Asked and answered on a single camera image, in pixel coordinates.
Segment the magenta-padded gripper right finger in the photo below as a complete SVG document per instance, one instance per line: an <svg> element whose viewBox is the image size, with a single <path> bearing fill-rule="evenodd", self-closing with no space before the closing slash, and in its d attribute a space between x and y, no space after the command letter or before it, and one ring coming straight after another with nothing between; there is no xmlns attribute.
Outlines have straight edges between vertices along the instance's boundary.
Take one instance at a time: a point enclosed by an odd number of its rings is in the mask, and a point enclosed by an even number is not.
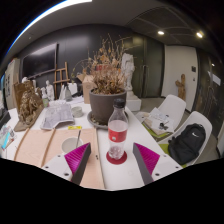
<svg viewBox="0 0 224 224"><path fill-rule="evenodd" d="M138 143L133 144L133 154L145 185L182 169L168 154L158 154Z"/></svg>

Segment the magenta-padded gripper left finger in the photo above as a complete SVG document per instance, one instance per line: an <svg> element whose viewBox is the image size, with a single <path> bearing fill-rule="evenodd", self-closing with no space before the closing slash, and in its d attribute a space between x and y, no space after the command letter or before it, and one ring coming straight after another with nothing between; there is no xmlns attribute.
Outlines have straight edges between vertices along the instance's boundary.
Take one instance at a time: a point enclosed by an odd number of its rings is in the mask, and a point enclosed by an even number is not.
<svg viewBox="0 0 224 224"><path fill-rule="evenodd" d="M91 144L86 143L67 154L58 154L42 169L79 185L91 154Z"/></svg>

